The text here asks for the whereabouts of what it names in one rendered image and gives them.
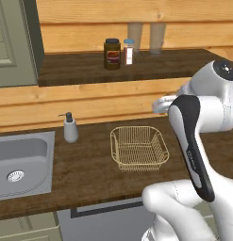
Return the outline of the steel sink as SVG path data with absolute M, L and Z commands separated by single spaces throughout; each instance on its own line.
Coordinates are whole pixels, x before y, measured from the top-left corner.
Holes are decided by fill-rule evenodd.
M 51 192 L 55 133 L 0 137 L 0 201 Z

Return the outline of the dark wooden shelf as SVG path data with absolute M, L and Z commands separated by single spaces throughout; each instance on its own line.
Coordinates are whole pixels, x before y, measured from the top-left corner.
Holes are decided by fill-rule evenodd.
M 225 60 L 205 49 L 164 50 L 158 56 L 140 51 L 132 65 L 121 54 L 119 70 L 104 68 L 104 53 L 46 55 L 39 77 L 40 87 L 98 84 L 151 79 L 192 77 L 212 60 Z

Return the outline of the grey-green base cabinet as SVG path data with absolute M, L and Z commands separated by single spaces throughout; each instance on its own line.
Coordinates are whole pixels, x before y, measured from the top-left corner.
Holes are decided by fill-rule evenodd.
M 0 220 L 0 241 L 63 241 L 56 212 Z

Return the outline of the dark brown jar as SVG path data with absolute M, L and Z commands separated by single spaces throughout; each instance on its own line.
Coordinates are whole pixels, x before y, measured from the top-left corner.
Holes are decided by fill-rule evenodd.
M 121 43 L 118 39 L 108 38 L 104 43 L 104 67 L 118 70 L 121 64 Z

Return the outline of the grey-green wall cabinet door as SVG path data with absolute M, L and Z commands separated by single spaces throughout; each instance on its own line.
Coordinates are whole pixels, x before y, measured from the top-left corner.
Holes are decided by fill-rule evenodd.
M 0 88 L 38 82 L 21 0 L 0 0 Z

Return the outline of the clear drinking glass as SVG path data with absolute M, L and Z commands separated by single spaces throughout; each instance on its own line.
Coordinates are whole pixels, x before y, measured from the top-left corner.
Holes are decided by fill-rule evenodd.
M 141 48 L 142 23 L 128 23 L 127 37 L 134 41 L 134 51 L 138 53 Z
M 164 41 L 166 24 L 151 23 L 150 24 L 150 53 L 159 55 Z

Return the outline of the grey dishwasher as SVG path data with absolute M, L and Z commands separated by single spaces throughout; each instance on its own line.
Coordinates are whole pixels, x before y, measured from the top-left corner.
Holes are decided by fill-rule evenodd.
M 76 209 L 83 212 L 135 201 L 141 201 L 141 198 L 105 202 Z M 58 211 L 63 241 L 141 241 L 142 235 L 154 220 L 154 214 L 144 206 L 76 218 L 71 218 L 72 209 Z

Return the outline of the grey soap dispenser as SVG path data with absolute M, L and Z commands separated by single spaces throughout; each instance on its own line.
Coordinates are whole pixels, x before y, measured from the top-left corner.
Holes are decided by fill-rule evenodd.
M 75 143 L 78 140 L 78 129 L 76 126 L 76 121 L 73 118 L 73 114 L 71 112 L 65 113 L 64 117 L 65 117 L 65 120 L 63 122 L 64 139 L 68 143 Z

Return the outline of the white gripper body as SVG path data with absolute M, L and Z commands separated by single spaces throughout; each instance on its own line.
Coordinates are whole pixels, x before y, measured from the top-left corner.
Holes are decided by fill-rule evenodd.
M 154 101 L 153 112 L 157 114 L 164 114 L 168 111 L 169 106 L 177 98 L 176 95 L 162 96 Z

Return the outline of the spice jar with blue lid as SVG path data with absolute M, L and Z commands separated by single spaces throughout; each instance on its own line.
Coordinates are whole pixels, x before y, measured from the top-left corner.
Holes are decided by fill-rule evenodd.
M 132 39 L 124 40 L 124 60 L 125 65 L 133 64 L 134 41 Z

